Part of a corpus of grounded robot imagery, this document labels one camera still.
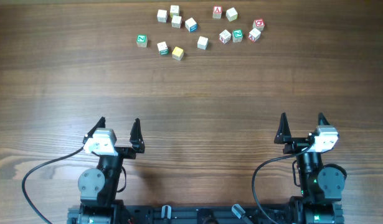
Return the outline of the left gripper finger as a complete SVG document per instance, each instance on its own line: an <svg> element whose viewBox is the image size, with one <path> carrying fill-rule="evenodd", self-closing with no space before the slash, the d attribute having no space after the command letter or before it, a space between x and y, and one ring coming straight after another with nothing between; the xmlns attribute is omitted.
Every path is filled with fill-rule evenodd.
<svg viewBox="0 0 383 224"><path fill-rule="evenodd" d="M132 148L136 151L136 153L144 153L145 144L141 133L141 123L139 118L136 118L133 123L130 132L130 143L132 144Z"/></svg>
<svg viewBox="0 0 383 224"><path fill-rule="evenodd" d="M94 132L97 130L97 128L105 128L105 122L106 122L106 118L104 116L102 116L98 122L96 123L96 125L94 125L94 127L89 130L89 132L86 134L86 138L91 138L94 134Z"/></svg>

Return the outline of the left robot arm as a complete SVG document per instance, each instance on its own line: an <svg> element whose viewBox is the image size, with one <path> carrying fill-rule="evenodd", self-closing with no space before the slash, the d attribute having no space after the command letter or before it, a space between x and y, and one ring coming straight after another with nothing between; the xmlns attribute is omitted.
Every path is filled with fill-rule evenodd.
<svg viewBox="0 0 383 224"><path fill-rule="evenodd" d="M87 169L78 178L80 208L68 212L67 223L133 223L124 202L116 199L120 175L125 174L124 159L135 159L137 153L144 153L145 145L137 118L130 131L130 147L116 146L114 130L105 126L106 119L100 118L97 124L85 135L83 149L99 158L94 169Z"/></svg>

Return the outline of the wooden block green V side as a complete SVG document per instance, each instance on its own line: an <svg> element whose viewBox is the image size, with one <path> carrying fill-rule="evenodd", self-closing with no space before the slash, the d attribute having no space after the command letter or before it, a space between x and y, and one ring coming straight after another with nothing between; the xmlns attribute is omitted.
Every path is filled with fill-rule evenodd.
<svg viewBox="0 0 383 224"><path fill-rule="evenodd" d="M197 48L205 50L207 48L209 39L207 37L200 36L197 41Z"/></svg>

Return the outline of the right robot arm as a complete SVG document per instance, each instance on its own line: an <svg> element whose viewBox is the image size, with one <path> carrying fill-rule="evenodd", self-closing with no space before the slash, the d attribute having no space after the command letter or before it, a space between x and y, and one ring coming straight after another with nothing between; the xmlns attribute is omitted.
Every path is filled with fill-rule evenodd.
<svg viewBox="0 0 383 224"><path fill-rule="evenodd" d="M305 138L292 137L286 114L281 114L274 143L285 146L285 155L296 157L292 169L299 177L294 178L294 184L301 190L300 197L292 196L288 202L288 223L344 223L339 202L347 172L336 164L324 165L321 158L338 139L338 131L321 113L316 129Z"/></svg>

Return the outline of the yellow top wooden block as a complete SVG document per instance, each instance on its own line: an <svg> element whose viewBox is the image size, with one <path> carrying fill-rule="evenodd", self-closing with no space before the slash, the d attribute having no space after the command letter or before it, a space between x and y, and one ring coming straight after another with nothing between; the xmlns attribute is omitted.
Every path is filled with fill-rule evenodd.
<svg viewBox="0 0 383 224"><path fill-rule="evenodd" d="M175 47L172 51L172 57L178 61L182 60L184 56L184 50L180 47Z"/></svg>

